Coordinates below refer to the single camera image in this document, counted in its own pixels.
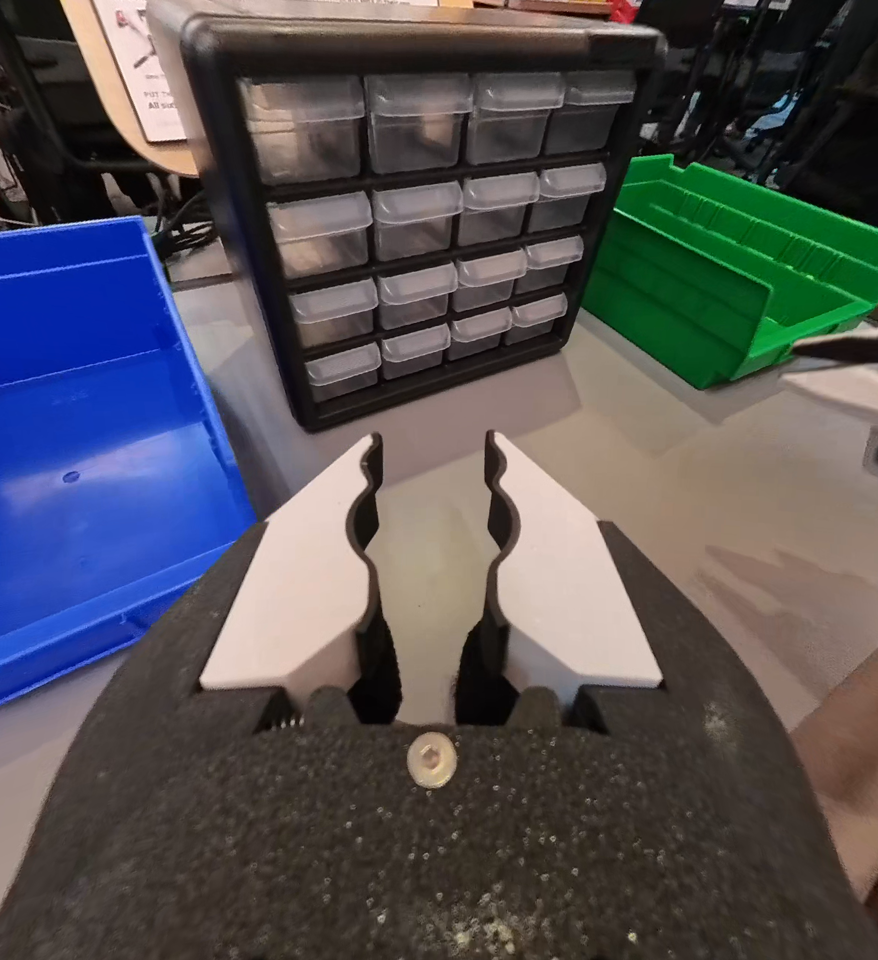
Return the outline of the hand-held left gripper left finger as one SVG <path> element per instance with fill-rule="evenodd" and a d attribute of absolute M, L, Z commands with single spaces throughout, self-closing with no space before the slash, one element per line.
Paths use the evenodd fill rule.
<path fill-rule="evenodd" d="M 264 522 L 200 676 L 205 691 L 323 687 L 399 704 L 395 645 L 368 546 L 379 528 L 383 442 L 361 438 Z"/>

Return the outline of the white instruction sheet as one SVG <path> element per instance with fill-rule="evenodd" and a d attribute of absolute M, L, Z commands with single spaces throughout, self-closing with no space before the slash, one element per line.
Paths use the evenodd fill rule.
<path fill-rule="evenodd" d="M 109 52 L 116 64 L 145 140 L 183 143 L 185 134 L 146 18 L 146 2 L 94 1 Z"/>

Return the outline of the green plastic bin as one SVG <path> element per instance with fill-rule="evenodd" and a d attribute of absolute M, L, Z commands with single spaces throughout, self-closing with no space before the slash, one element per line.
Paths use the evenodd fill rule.
<path fill-rule="evenodd" d="M 671 154 L 631 159 L 582 307 L 699 391 L 878 305 L 878 227 Z"/>

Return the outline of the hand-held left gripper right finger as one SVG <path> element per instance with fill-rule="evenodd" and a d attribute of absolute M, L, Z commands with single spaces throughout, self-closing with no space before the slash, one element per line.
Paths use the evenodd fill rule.
<path fill-rule="evenodd" d="M 581 688 L 659 688 L 598 517 L 500 431 L 486 434 L 483 471 L 497 553 L 462 648 L 456 711 L 511 712 L 544 689 L 568 712 Z"/>

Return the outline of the black drawer cabinet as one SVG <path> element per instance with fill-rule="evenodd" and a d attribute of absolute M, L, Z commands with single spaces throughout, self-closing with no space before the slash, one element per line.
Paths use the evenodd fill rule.
<path fill-rule="evenodd" d="M 668 43 L 660 30 L 603 20 L 474 7 L 356 2 L 149 2 L 147 22 L 230 264 L 254 297 L 299 426 L 318 434 L 400 404 L 557 354 L 567 343 L 597 249 L 657 92 Z M 589 246 L 555 330 L 331 400 L 315 401 L 294 332 L 288 281 L 267 212 L 272 200 L 321 196 L 321 184 L 264 185 L 240 81 L 312 77 L 538 73 L 628 69 L 637 93 L 609 140 L 608 185 L 589 208 Z"/>

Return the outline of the blue plastic bin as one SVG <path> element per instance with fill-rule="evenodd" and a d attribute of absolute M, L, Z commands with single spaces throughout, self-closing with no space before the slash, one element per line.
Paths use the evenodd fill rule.
<path fill-rule="evenodd" d="M 137 217 L 0 232 L 0 707 L 132 646 L 253 525 Z"/>

